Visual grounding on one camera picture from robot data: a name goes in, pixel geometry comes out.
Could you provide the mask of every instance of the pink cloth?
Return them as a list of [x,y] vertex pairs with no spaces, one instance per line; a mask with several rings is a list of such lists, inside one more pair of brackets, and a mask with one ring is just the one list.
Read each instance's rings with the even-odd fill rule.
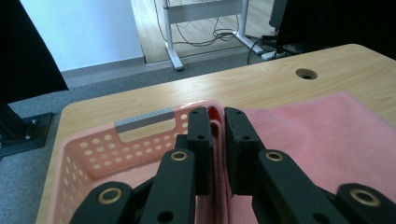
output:
[[[396,202],[396,130],[348,93],[243,111],[265,146],[288,153],[317,186],[360,183]],[[232,198],[230,223],[257,223],[250,203]]]

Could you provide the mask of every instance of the white desk frame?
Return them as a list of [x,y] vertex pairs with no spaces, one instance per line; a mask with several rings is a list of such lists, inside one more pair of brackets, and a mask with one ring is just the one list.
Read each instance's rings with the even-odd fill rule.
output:
[[[233,32],[235,37],[244,43],[248,48],[252,48],[254,43],[245,37],[246,23],[248,17],[248,0],[221,0],[213,2],[194,3],[183,6],[170,7],[167,0],[163,0],[163,15],[165,18],[166,40],[165,43],[168,54],[177,71],[183,70],[183,64],[177,56],[173,46],[171,24],[198,21],[210,18],[224,17],[241,14],[239,21],[239,31]],[[262,54],[262,49],[253,47],[254,52]]]

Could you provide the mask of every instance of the gray carpet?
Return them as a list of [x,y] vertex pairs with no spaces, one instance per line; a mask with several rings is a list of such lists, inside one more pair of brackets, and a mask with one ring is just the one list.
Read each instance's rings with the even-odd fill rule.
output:
[[[218,58],[211,61],[184,64],[184,71],[164,68],[129,77],[90,84],[69,91],[58,91],[10,104],[22,118],[53,112],[49,136],[44,147],[4,157],[0,161],[0,223],[35,223],[45,184],[55,135],[63,108],[94,97],[129,91],[187,77],[247,65],[247,54]],[[252,53],[250,63],[261,63]]]

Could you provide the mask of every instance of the basket hole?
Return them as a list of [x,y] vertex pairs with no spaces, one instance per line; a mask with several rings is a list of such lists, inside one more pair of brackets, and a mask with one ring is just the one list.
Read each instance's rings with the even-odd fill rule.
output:
[[316,72],[306,68],[297,69],[296,75],[306,80],[313,80],[318,78],[318,74]]
[[61,211],[62,211],[63,213],[66,212],[66,207],[64,206],[64,203],[61,203]]
[[92,152],[91,150],[86,150],[86,151],[84,152],[84,154],[85,154],[86,156],[91,156],[91,155],[93,154],[93,152]]
[[88,146],[88,143],[82,142],[82,143],[79,144],[79,146],[80,146],[80,147],[87,147],[87,146]]
[[113,139],[113,137],[112,137],[110,134],[108,134],[108,135],[105,136],[104,139],[105,139],[106,141],[110,141],[111,139]]
[[105,148],[104,148],[104,147],[98,147],[98,148],[96,149],[96,151],[98,151],[98,152],[103,152],[103,151],[105,151]]
[[100,143],[100,139],[99,138],[93,138],[92,139],[92,143],[93,144],[99,144]]

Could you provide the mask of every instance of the wooden tabletop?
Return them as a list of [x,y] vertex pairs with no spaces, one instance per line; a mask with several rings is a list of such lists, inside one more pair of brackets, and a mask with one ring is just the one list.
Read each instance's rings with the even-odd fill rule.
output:
[[[298,77],[298,69],[312,70],[318,77]],[[214,99],[222,105],[237,108],[271,108],[338,91],[347,91],[396,127],[396,61],[358,45],[320,50],[73,103],[61,116],[36,222],[46,223],[58,148],[71,133],[203,99]]]

